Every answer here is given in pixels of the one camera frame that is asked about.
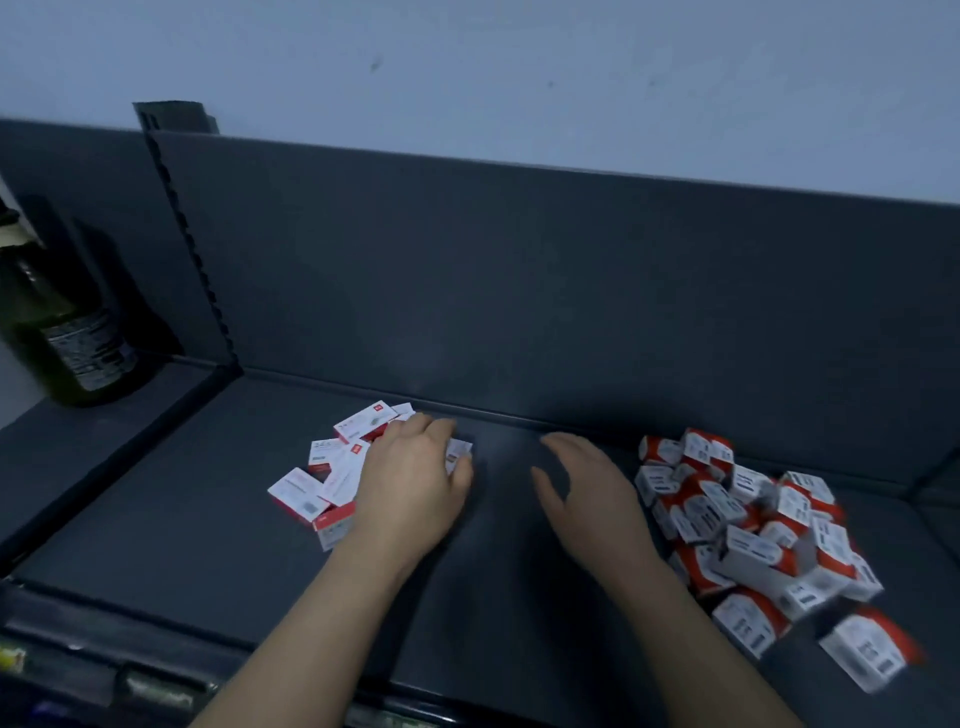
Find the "green glass bottle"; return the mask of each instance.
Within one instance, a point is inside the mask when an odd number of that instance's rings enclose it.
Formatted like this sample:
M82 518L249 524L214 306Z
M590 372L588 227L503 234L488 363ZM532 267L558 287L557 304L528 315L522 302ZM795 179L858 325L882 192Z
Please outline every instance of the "green glass bottle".
M89 283L0 206L0 335L51 398L71 406L123 397L151 373Z

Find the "hand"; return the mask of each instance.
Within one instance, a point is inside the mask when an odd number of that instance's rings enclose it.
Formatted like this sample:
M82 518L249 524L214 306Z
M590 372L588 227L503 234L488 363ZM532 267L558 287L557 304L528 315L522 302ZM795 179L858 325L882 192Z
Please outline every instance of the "hand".
M367 453L348 538L372 548L402 578L446 535L467 500L469 454L451 475L444 467L455 426L418 412L387 425Z
M634 486L590 440L553 432L541 440L570 476L564 502L540 468L532 468L543 512L567 553L608 592L636 581L660 557Z

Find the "forearm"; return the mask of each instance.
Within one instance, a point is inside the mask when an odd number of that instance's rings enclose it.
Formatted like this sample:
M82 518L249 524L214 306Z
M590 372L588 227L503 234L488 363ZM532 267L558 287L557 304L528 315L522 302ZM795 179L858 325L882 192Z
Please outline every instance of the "forearm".
M342 726L402 582L402 573L371 558L348 536L194 728Z
M643 647L672 725L801 724L663 562L609 591Z

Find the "white wall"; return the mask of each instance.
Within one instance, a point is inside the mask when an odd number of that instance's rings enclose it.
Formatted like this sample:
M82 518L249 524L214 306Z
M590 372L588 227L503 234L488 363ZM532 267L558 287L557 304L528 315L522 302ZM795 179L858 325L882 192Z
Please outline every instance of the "white wall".
M960 202L955 0L14 0L0 113Z

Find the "shelf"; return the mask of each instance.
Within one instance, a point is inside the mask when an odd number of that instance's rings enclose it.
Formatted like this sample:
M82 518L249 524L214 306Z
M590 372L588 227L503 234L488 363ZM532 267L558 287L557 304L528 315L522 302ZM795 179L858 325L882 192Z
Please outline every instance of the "shelf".
M95 486L211 374L209 367L168 363L122 400L82 409L43 400L0 430L0 551L14 555L22 538Z
M324 563L316 536L266 489L305 463L311 440L329 436L334 422L371 399L244 376L15 575L258 643ZM476 453L467 512L401 593L365 674L558 726L662 716L629 628L565 556L540 512L529 466L560 476L540 434L463 416L458 432ZM627 472L636 467L631 452L611 455ZM948 724L960 708L951 692L960 571L905 503L855 491L841 499L889 590L877 604L924 645L930 665L867 696L817 646L810 623L777 645L761 670L809 724Z

